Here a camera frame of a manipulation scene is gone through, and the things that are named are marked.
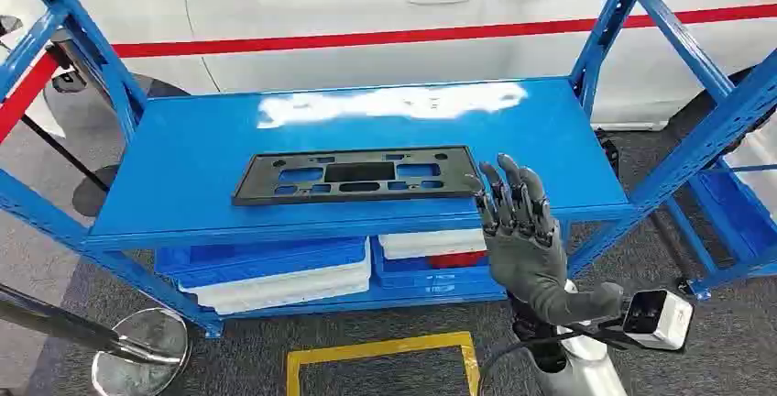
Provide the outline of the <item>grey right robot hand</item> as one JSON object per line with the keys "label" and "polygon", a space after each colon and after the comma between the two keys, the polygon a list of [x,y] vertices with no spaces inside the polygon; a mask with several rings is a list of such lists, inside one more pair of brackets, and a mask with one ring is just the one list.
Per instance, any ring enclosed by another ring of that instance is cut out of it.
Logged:
{"label": "grey right robot hand", "polygon": [[540,176],[505,153],[497,164],[481,161],[482,175],[467,176],[492,278],[551,325],[619,315],[624,293],[616,283],[566,289],[567,254]]}

